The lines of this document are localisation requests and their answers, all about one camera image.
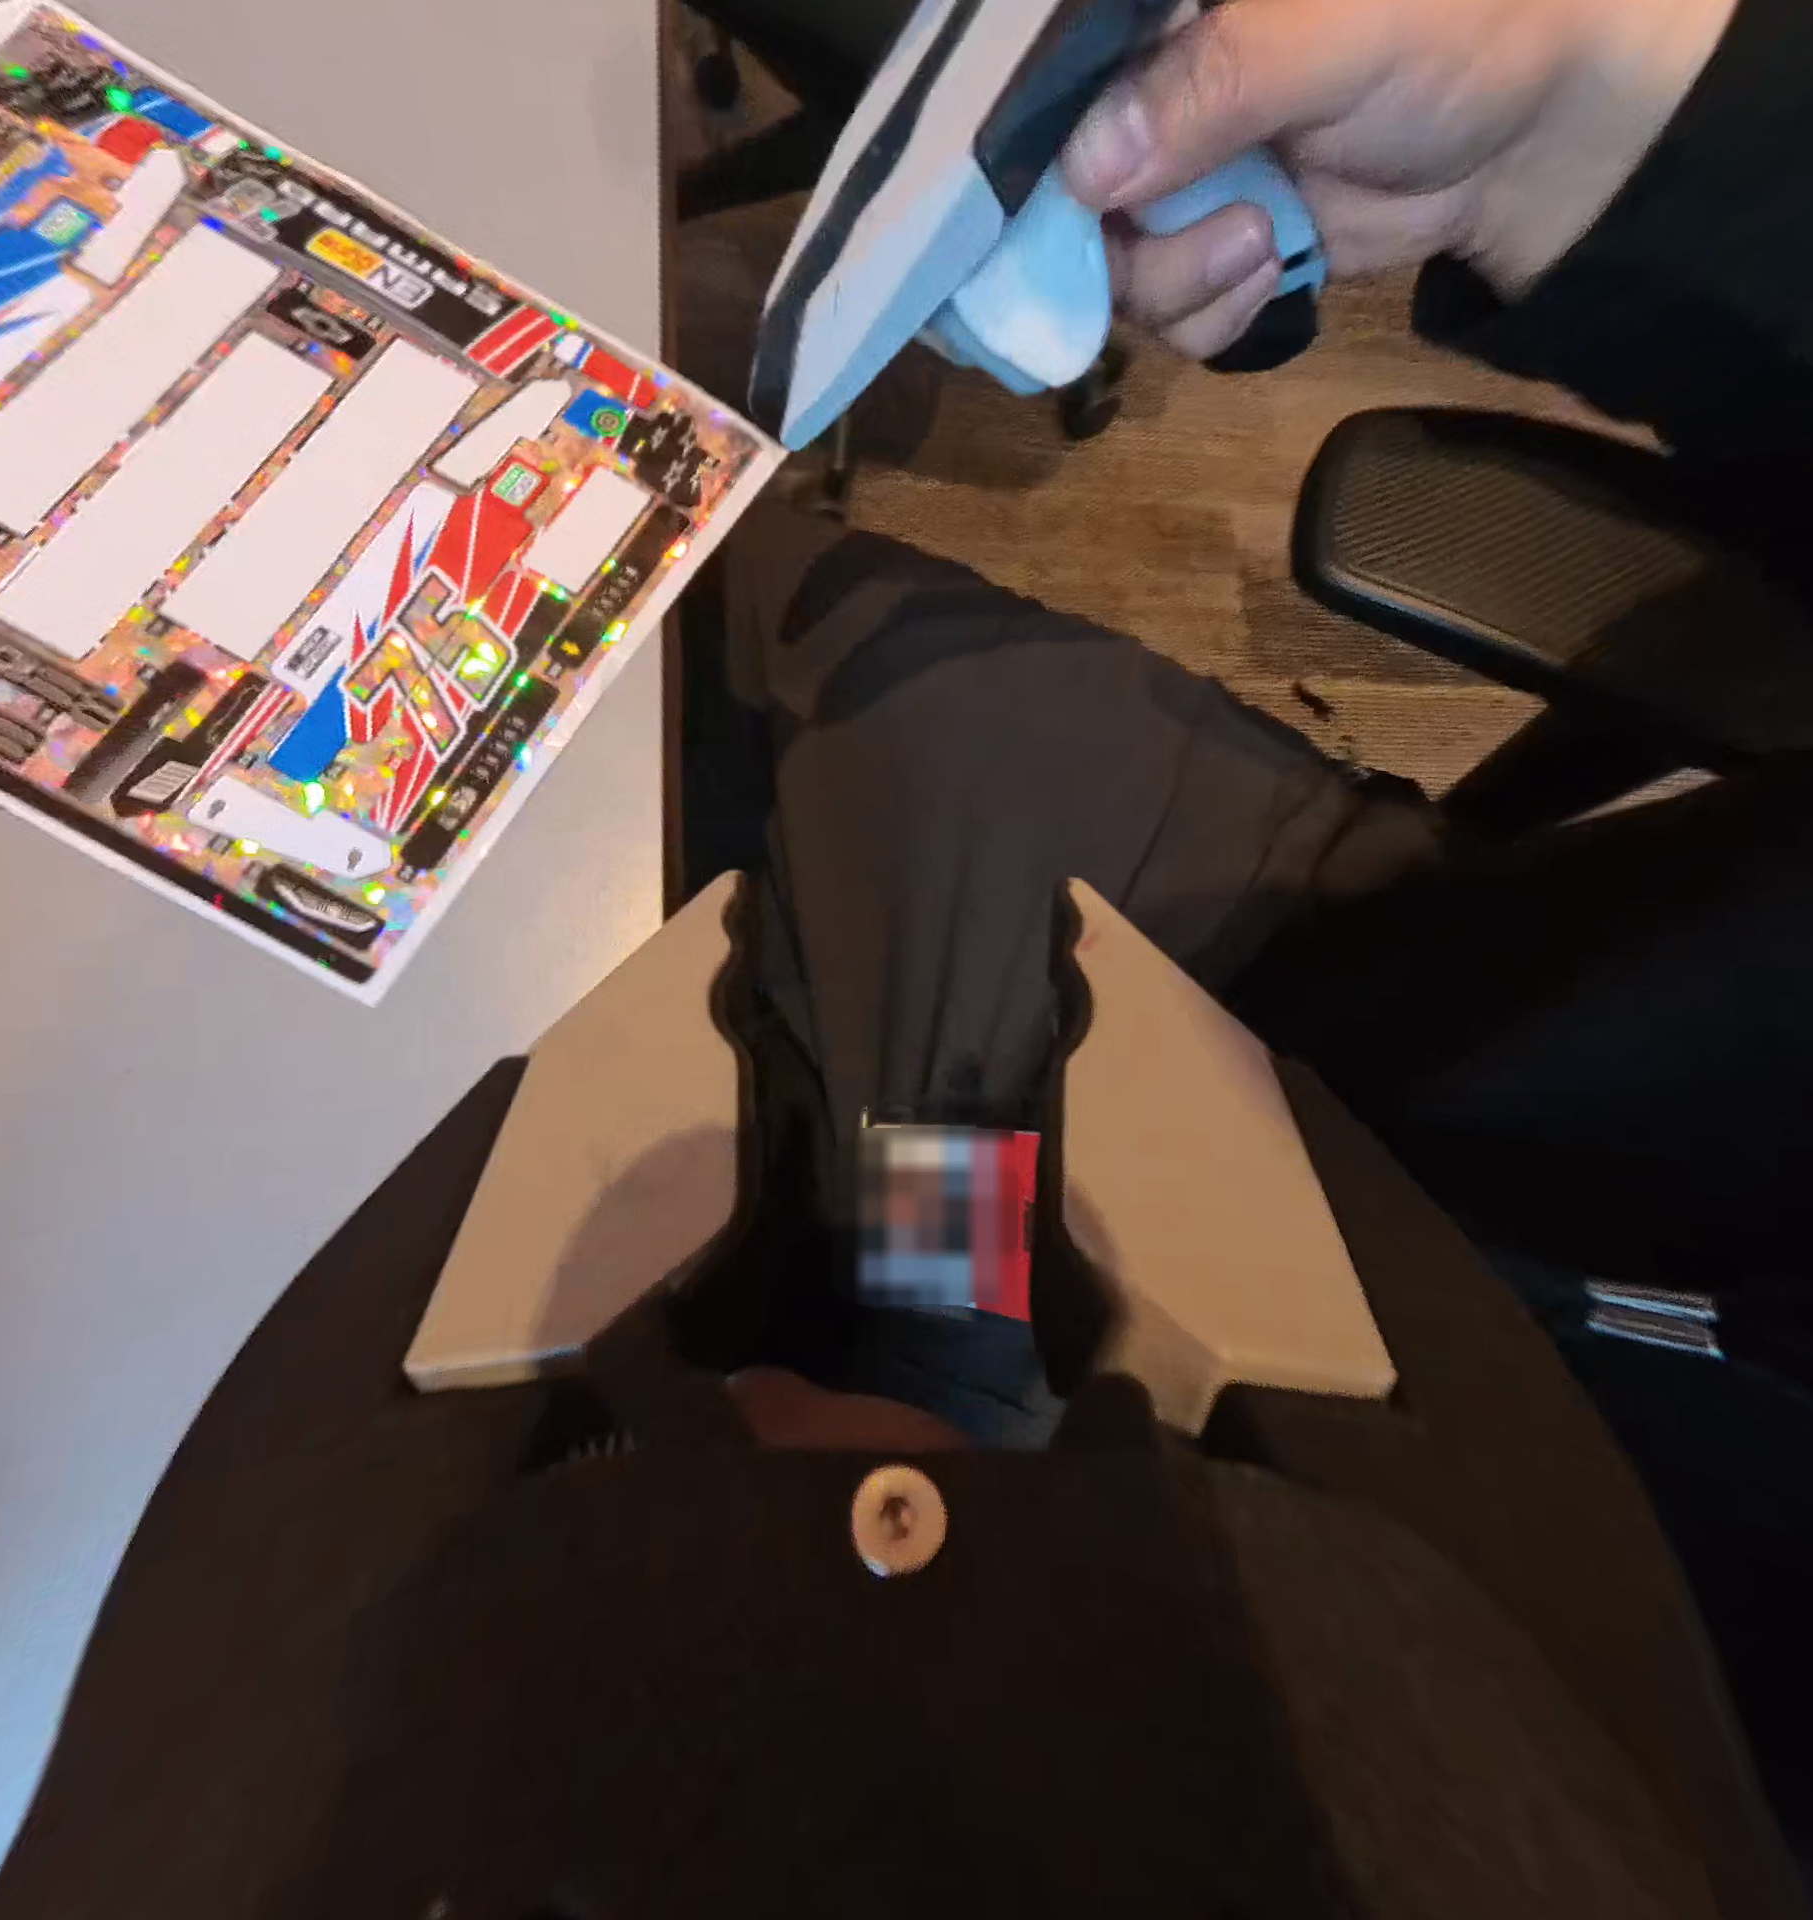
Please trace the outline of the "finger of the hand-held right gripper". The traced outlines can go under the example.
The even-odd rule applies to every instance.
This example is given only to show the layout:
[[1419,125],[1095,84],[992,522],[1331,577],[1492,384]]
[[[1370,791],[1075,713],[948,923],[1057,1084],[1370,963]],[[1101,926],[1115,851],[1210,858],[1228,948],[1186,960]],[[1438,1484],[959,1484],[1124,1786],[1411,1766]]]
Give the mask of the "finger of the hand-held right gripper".
[[842,421],[910,344],[940,354],[927,326],[1004,219],[973,138],[1054,5],[927,2],[895,34],[762,306],[748,413],[788,451]]

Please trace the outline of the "glittery sticker sheet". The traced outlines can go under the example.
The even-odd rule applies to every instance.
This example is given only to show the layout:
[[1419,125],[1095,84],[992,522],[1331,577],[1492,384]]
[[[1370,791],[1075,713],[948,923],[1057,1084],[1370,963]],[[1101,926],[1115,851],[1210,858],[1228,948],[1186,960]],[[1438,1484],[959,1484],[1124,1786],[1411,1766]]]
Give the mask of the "glittery sticker sheet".
[[0,5],[0,810],[377,1004],[782,448]]

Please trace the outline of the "red badge card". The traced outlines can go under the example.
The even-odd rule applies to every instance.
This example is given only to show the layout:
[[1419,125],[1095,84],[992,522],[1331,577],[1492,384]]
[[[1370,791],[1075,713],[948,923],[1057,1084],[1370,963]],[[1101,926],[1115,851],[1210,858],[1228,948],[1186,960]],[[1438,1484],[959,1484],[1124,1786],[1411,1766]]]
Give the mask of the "red badge card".
[[973,1143],[970,1303],[983,1314],[1031,1325],[1037,1130],[983,1133]]

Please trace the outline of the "person's grey trousers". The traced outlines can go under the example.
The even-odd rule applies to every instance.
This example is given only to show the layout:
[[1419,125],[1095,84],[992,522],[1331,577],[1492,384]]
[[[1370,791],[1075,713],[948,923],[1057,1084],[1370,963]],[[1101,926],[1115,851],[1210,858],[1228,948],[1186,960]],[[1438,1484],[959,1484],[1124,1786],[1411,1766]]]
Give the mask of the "person's grey trousers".
[[1407,781],[900,541],[761,503],[722,584],[773,776],[762,983],[840,1143],[870,1115],[1015,1117],[1070,881],[1221,996],[1313,911],[1442,857]]

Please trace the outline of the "person's right hand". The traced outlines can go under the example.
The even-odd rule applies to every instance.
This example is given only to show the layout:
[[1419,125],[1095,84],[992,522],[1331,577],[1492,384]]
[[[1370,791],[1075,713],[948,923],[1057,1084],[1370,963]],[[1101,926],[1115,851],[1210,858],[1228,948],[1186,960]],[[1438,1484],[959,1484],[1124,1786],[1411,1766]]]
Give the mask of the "person's right hand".
[[1518,299],[1598,223],[1700,81],[1735,2],[1241,2],[1085,112],[1062,180],[1109,228],[1119,313],[1188,361],[1279,295],[1270,220],[1173,235],[1147,209],[1251,149],[1298,183],[1331,279],[1467,264]]

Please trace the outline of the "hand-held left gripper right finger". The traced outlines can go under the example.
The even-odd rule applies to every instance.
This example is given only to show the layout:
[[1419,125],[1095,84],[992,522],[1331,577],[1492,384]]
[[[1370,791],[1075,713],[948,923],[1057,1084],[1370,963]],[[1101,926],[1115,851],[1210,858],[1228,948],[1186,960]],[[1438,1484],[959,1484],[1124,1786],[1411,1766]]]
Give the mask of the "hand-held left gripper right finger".
[[1186,1438],[1233,1388],[1387,1404],[1398,1373],[1273,1056],[1085,879],[1059,909],[1052,1355]]

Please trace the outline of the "person's right forearm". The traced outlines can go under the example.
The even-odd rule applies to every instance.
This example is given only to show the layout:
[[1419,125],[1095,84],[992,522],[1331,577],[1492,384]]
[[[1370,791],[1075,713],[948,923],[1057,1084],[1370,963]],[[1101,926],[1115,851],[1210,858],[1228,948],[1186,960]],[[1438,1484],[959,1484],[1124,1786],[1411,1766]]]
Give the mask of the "person's right forearm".
[[1813,498],[1813,2],[1735,8],[1661,140],[1533,293],[1497,296],[1444,256],[1411,321],[1697,470]]

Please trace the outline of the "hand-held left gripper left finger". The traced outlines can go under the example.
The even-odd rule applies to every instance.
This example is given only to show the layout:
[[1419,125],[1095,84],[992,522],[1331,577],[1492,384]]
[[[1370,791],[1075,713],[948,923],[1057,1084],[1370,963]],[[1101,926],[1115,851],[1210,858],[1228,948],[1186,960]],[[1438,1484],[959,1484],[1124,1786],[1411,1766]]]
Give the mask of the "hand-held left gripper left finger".
[[422,1395],[577,1369],[753,1206],[753,887],[726,872],[531,1048],[405,1352]]

